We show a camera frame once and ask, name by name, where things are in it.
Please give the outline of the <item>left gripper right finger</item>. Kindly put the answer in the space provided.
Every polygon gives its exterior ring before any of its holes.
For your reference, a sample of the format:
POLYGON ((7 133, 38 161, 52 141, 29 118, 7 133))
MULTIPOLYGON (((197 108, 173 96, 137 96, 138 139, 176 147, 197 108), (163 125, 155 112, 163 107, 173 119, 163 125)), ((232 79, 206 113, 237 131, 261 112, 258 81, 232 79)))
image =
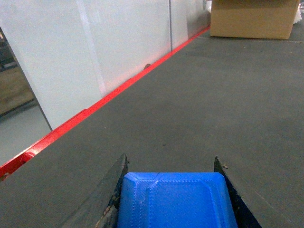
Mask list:
POLYGON ((225 178, 239 228, 280 227, 280 215, 218 156, 214 160, 214 172, 221 173, 225 178))

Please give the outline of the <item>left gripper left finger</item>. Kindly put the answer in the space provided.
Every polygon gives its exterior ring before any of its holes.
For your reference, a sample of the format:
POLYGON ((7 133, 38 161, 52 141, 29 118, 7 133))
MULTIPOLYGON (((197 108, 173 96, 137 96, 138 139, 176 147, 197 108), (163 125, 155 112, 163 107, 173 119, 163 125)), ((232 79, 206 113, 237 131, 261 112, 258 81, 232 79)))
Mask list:
POLYGON ((114 162, 95 190, 61 225, 62 228, 115 228, 124 175, 128 172, 126 154, 114 162))

